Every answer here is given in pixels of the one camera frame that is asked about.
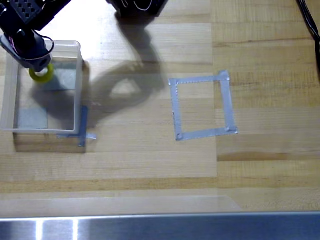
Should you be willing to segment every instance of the yellow ring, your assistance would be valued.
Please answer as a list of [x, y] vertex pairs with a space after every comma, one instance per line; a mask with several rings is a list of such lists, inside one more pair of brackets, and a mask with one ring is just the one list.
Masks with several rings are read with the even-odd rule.
[[32, 68], [30, 68], [29, 69], [30, 77], [37, 83], [41, 83], [41, 84], [47, 83], [54, 77], [54, 65], [50, 63], [47, 66], [47, 69], [48, 69], [48, 72], [45, 75], [37, 76], [35, 71]]

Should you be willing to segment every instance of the tabletop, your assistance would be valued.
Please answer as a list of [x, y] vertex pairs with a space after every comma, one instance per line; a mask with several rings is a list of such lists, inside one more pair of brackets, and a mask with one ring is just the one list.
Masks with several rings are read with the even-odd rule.
[[[307, 4], [320, 23], [320, 2]], [[2, 131], [0, 199], [210, 195], [245, 211], [320, 209], [320, 83], [295, 0], [169, 0], [153, 20], [73, 0], [41, 34], [80, 42], [97, 140]], [[168, 79], [221, 70], [238, 134], [177, 142]], [[179, 86], [179, 98], [184, 130], [223, 126], [219, 84]]]

